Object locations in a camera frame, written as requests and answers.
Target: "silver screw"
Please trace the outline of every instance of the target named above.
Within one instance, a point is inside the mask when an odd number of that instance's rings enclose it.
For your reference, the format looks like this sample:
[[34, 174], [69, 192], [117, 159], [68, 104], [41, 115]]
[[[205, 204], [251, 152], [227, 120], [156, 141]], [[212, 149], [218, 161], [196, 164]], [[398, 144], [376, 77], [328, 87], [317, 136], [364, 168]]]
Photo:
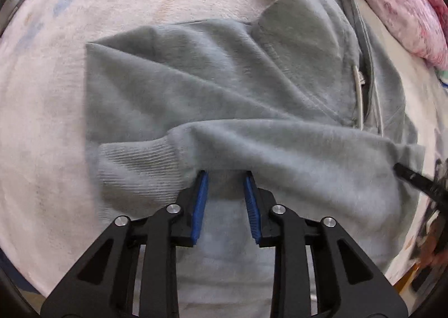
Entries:
[[119, 216], [115, 218], [115, 224], [119, 227], [126, 226], [128, 224], [128, 218], [125, 216]]
[[284, 212], [286, 212], [286, 208], [281, 204], [277, 204], [272, 207], [272, 211], [275, 214], [283, 214]]
[[336, 225], [336, 221], [331, 217], [326, 217], [323, 220], [323, 224], [327, 227], [334, 227]]
[[177, 204], [170, 204], [167, 206], [167, 212], [171, 214], [176, 214], [181, 211], [181, 206]]

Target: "triangular cutout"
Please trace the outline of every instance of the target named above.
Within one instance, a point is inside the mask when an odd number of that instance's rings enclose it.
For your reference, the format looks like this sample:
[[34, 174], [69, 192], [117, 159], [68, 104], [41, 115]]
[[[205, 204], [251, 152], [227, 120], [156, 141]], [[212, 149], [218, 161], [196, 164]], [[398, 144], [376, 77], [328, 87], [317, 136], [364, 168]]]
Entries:
[[363, 281], [368, 281], [373, 278], [371, 271], [347, 242], [338, 240], [337, 245], [346, 270], [347, 279], [351, 285], [362, 283]]
[[112, 239], [104, 242], [104, 244], [78, 274], [78, 279], [91, 284], [100, 285], [102, 278], [104, 277], [104, 272], [106, 271], [106, 265], [112, 250], [112, 245]]

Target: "blue gripper pad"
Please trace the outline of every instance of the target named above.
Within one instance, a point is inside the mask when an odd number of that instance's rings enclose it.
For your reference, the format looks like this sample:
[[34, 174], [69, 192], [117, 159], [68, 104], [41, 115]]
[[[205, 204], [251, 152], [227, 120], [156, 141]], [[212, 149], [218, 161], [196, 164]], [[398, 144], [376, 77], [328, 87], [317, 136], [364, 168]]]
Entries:
[[194, 206], [193, 215], [191, 218], [191, 240], [193, 245], [198, 242], [201, 234], [202, 220], [204, 219], [205, 202], [207, 201], [208, 192], [208, 173], [204, 173], [200, 180], [198, 197]]
[[261, 240], [261, 218], [258, 210], [257, 201], [255, 200], [254, 190], [250, 177], [244, 179], [244, 199], [246, 200], [247, 215], [249, 217], [250, 232], [256, 244]]

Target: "white blanket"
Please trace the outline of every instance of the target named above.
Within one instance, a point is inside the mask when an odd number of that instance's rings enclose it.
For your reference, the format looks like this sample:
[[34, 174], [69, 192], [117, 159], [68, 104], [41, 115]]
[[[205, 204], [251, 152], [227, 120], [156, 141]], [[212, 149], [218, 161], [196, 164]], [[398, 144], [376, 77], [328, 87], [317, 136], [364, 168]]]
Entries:
[[[84, 44], [139, 25], [251, 20], [271, 1], [26, 0], [19, 8], [0, 43], [0, 246], [42, 294], [104, 228], [85, 161]], [[400, 71], [406, 111], [426, 146], [424, 171], [432, 174], [436, 108], [440, 124], [448, 124], [446, 96], [423, 61], [391, 37], [363, 0], [359, 4]], [[422, 198], [414, 229], [425, 203]], [[389, 268], [391, 281], [406, 268], [409, 250]]]

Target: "gray fabric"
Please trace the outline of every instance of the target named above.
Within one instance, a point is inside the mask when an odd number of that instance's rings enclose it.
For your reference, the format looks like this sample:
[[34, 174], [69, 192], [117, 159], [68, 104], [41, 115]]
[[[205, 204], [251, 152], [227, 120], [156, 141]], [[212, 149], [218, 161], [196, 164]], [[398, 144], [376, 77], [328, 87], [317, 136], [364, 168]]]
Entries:
[[417, 193], [391, 168], [421, 169], [423, 150], [399, 75], [354, 0], [276, 0], [252, 23], [149, 26], [89, 43], [86, 88], [106, 222], [149, 215], [211, 171], [199, 245], [179, 254], [183, 317], [269, 314], [273, 254], [250, 239], [241, 171], [223, 170], [252, 170], [303, 217], [332, 215], [381, 268], [403, 242]]

